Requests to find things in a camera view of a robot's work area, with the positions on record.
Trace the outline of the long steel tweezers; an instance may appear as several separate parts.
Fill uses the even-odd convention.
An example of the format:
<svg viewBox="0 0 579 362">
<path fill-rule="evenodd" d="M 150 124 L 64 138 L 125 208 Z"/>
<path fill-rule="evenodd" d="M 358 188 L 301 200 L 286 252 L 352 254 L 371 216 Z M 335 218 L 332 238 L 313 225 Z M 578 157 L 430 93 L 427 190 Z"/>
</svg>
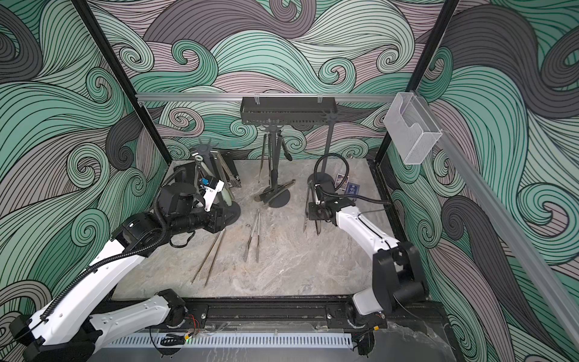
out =
<svg viewBox="0 0 579 362">
<path fill-rule="evenodd" d="M 264 166 L 264 161 L 265 161 L 265 154 L 266 154 L 266 146 L 268 144 L 268 134 L 263 134 L 263 138 L 262 138 L 262 149 L 261 149 L 261 154 L 260 154 L 260 165 L 259 165 L 259 176 L 258 176 L 258 183 L 261 183 L 261 178 L 262 178 L 262 171 L 263 171 L 263 166 Z"/>
<path fill-rule="evenodd" d="M 216 259 L 217 253 L 218 253 L 218 249 L 220 247 L 220 243 L 221 240 L 223 239 L 224 235 L 226 233 L 226 229 L 223 229 L 221 232 L 219 232 L 217 234 L 217 236 L 214 238 L 210 249 L 206 252 L 206 255 L 204 256 L 204 258 L 202 259 L 201 264 L 199 265 L 199 267 L 197 268 L 197 270 L 195 271 L 193 278 L 190 281 L 190 284 L 193 284 L 197 279 L 199 274 L 201 273 L 203 267 L 205 267 L 205 265 L 207 264 L 208 259 L 210 258 L 210 256 L 212 254 L 214 254 L 214 259 Z"/>
</svg>

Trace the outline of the slim silver tweezer tongs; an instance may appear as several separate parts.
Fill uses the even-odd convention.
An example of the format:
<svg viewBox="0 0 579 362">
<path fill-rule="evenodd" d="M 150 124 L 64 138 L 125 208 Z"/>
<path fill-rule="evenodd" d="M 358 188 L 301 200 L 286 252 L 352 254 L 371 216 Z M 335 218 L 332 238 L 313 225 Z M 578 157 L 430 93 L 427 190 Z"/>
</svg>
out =
<svg viewBox="0 0 579 362">
<path fill-rule="evenodd" d="M 259 229 L 260 214 L 261 214 L 261 210 L 258 209 L 256 211 L 256 216 L 254 217 L 254 222 L 253 222 L 253 225 L 251 227 L 250 236 L 249 236 L 247 243 L 245 245 L 245 248 L 244 248 L 244 262 L 247 262 L 247 260 L 248 260 L 250 248 L 251 248 L 251 243 L 253 241 L 253 237 L 255 235 L 259 235 L 258 229 Z"/>
</svg>

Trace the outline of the black locking tongs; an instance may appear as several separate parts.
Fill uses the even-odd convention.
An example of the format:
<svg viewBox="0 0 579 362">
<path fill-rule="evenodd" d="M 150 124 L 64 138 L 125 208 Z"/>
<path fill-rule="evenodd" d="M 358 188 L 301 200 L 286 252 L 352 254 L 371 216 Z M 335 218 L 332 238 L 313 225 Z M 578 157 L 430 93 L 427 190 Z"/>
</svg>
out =
<svg viewBox="0 0 579 362">
<path fill-rule="evenodd" d="M 292 161 L 293 157 L 289 153 L 286 146 L 285 139 L 281 133 L 281 130 L 271 132 L 268 136 L 269 138 L 269 176 L 270 176 L 270 187 L 278 185 L 278 168 L 280 162 L 280 153 L 283 152 L 286 159 Z"/>
</svg>

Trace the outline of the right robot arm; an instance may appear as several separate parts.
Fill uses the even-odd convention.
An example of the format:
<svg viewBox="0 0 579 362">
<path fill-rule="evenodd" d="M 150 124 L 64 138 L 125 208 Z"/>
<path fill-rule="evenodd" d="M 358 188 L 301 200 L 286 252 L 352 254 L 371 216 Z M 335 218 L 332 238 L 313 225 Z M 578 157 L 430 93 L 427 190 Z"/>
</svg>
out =
<svg viewBox="0 0 579 362">
<path fill-rule="evenodd" d="M 372 286 L 352 297 L 358 315 L 390 314 L 399 306 L 425 300 L 428 282 L 418 249 L 382 231 L 354 202 L 309 202 L 306 215 L 346 232 L 371 259 Z"/>
</svg>

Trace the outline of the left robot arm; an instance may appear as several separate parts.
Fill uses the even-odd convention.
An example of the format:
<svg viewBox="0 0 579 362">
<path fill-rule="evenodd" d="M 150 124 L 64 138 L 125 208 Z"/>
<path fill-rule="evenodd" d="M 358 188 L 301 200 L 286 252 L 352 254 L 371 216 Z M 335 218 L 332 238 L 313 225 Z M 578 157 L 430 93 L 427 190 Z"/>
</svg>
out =
<svg viewBox="0 0 579 362">
<path fill-rule="evenodd" d="M 221 210 L 198 209 L 168 221 L 151 213 L 125 220 L 112 239 L 73 282 L 47 306 L 32 315 L 15 318 L 10 332 L 25 361 L 86 361 L 95 352 L 146 327 L 179 328 L 188 309 L 172 289 L 116 311 L 94 313 L 101 301 L 138 264 L 171 237 L 203 229 L 222 231 L 226 217 Z"/>
</svg>

